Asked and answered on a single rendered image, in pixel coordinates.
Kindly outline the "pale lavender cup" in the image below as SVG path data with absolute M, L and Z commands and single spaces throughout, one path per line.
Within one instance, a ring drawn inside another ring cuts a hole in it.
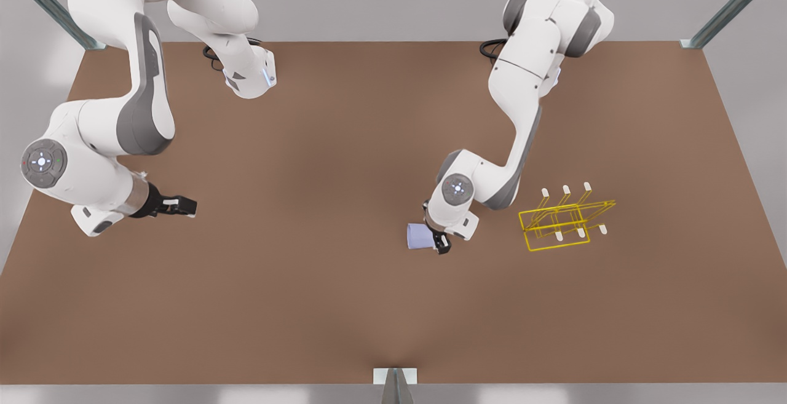
M 408 249 L 433 249 L 435 239 L 433 231 L 425 224 L 408 224 L 406 228 L 406 241 Z

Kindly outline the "silver frame post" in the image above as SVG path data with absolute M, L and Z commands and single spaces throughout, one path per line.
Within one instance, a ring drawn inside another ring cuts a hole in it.
M 85 33 L 82 29 L 80 29 L 73 18 L 71 18 L 70 13 L 61 3 L 57 0 L 32 0 L 34 1 L 43 11 L 47 12 L 48 15 L 58 23 L 79 45 L 82 46 L 85 50 L 103 50 L 106 48 L 106 45 L 102 42 L 98 42 L 97 40 L 90 37 L 87 33 Z
M 691 39 L 681 39 L 683 49 L 703 49 L 753 0 L 728 0 Z
M 372 384 L 383 385 L 381 404 L 415 404 L 409 387 L 417 384 L 417 368 L 374 368 Z

